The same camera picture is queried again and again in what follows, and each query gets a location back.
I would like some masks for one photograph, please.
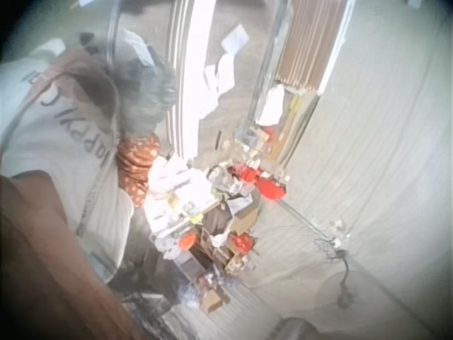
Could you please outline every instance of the white t-shirt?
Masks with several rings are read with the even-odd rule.
[[[35,59],[2,65],[2,136],[31,86],[48,67]],[[105,134],[87,115],[79,112],[67,89],[80,87],[74,79],[64,77],[64,96],[53,83],[21,118],[4,152],[1,174],[12,177],[27,171],[47,173],[60,196],[69,229],[74,233],[88,198],[93,198],[81,238],[82,247],[97,272],[98,262],[118,268],[134,206],[129,195],[118,187],[112,134]],[[84,105],[96,109],[93,104]],[[92,195],[95,183],[98,190]]]

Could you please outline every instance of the cardboard box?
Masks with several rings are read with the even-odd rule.
[[[253,200],[247,208],[236,213],[231,222],[231,231],[238,235],[242,235],[244,232],[249,231],[258,219],[258,206],[259,202]]]
[[[214,290],[208,290],[203,297],[203,300],[200,305],[200,309],[205,313],[209,314],[214,312],[218,308],[223,305],[222,298],[220,295]]]

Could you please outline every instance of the cluttered table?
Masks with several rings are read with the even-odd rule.
[[[185,277],[180,302],[206,314],[228,303],[223,285],[253,270],[260,202],[286,194],[288,177],[268,157],[268,139],[245,123],[219,145],[218,164],[196,169],[172,154],[158,157],[149,172],[149,239]]]

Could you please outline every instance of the red object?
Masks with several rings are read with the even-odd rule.
[[[269,135],[268,143],[271,143],[275,139],[276,131],[275,131],[275,126],[261,126],[261,130],[266,132]]]
[[[188,232],[179,239],[179,248],[181,250],[189,250],[197,241],[197,235],[194,232]]]
[[[286,185],[277,182],[275,179],[258,177],[256,180],[256,187],[261,195],[270,200],[279,200],[286,195]]]
[[[238,249],[241,254],[245,255],[253,248],[253,239],[248,234],[242,234],[241,236],[231,236],[233,245]]]
[[[261,195],[270,200],[279,200],[286,195],[286,185],[272,178],[261,178],[263,171],[260,169],[255,170],[245,164],[236,164],[229,168],[229,172],[245,182],[254,183]]]

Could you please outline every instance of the white fabric wall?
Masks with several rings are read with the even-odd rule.
[[[419,10],[357,1],[285,198],[321,229],[343,219],[351,256],[438,331],[451,296],[451,19],[434,0]],[[245,280],[284,315],[359,339],[431,339],[367,281],[363,318],[319,312],[319,288],[343,265],[280,207],[266,207],[257,229],[260,256]]]

